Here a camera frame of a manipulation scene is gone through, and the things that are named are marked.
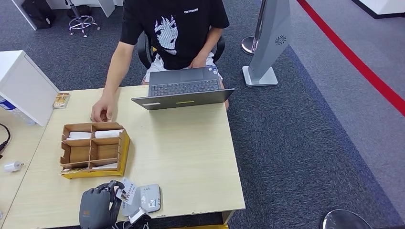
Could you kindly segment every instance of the gray carpet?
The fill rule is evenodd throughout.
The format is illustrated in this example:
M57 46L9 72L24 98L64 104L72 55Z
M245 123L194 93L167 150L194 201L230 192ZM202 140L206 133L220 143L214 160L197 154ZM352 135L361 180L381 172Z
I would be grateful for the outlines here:
M351 0L308 2L404 98L405 18L375 20ZM353 67L296 1L291 1L291 12L291 47L405 220L405 117Z
M253 34L258 7L249 0L224 3L231 26L224 32L226 49L217 65L225 86L236 88L228 117L246 202L246 210L234 214L230 227L319 228L320 219L335 208L357 212L376 228L402 225L290 47L273 66L278 86L245 87L241 67L251 57L241 51L240 41ZM14 15L18 12L12 4L6 2L5 8L0 9L0 19L11 24L0 24L0 51L25 50L61 90L103 87L120 34L122 8L109 19L94 9L102 30L90 31L86 39L68 35L63 11L52 28L34 32ZM145 71L134 55L122 85L139 84ZM159 219L151 229L220 220L218 214Z

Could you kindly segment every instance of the laptop touchpad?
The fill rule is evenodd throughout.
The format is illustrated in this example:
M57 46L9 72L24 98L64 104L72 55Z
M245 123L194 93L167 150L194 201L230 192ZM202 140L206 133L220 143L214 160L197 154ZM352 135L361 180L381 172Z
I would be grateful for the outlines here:
M201 69L195 69L194 71L180 71L180 81L197 81L203 80L204 74Z

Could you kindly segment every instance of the white card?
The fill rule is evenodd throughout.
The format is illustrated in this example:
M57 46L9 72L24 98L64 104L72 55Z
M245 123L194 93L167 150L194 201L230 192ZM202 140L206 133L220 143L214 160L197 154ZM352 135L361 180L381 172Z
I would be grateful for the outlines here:
M124 184L125 188L124 191L119 189L117 191L116 197L124 201L125 203L131 205L132 200L134 199L135 190L137 190L137 186L134 185L128 178L124 177L122 179L122 183Z

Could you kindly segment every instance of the white shorts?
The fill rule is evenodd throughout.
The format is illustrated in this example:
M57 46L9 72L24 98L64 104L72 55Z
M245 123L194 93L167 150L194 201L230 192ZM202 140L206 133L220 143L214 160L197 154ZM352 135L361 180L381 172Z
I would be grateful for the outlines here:
M210 54L207 57L207 61L205 62L205 66L212 66L212 67L215 66L213 57L214 57L214 53L210 52ZM162 58L160 58L159 54L156 54L155 61L150 65L150 68L146 71L146 74L143 77L143 81L146 83L149 83L150 73L162 72L162 71L168 71L168 70L164 68L164 62L163 62Z

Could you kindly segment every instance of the red line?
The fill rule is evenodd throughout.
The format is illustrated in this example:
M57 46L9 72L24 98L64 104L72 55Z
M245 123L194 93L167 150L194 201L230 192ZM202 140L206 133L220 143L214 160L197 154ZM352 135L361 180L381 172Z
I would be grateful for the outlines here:
M329 40L353 64L353 66L377 89L403 116L405 116L405 101L393 91L377 74L375 74L326 24L306 0L297 0L312 20L318 25Z

